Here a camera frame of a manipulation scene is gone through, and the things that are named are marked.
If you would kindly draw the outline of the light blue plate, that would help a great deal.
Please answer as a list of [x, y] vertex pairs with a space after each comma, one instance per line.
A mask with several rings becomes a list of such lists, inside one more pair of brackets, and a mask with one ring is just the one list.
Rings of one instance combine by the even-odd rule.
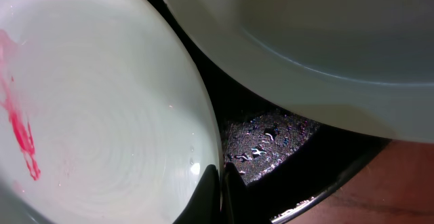
[[173, 223], [220, 156], [147, 0], [1, 0], [2, 223]]
[[234, 80], [323, 124], [433, 141], [433, 0], [164, 0]]

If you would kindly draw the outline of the light blue plate front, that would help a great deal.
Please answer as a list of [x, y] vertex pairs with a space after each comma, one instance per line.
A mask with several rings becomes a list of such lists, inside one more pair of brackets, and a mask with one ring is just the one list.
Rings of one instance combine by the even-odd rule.
[[147, 0], [1, 0], [2, 223], [173, 223], [220, 156]]

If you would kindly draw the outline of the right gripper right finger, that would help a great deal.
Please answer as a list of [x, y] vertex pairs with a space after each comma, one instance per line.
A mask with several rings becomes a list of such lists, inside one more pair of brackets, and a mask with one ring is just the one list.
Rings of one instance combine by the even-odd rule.
[[232, 163], [224, 165], [222, 179], [222, 222], [226, 224], [271, 224], [255, 205], [239, 171]]

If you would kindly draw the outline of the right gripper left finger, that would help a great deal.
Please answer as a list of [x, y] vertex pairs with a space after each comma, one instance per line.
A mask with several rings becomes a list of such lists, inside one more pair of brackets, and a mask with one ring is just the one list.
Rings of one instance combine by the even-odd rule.
[[217, 224], [219, 222], [220, 181], [215, 165], [210, 164], [174, 224]]

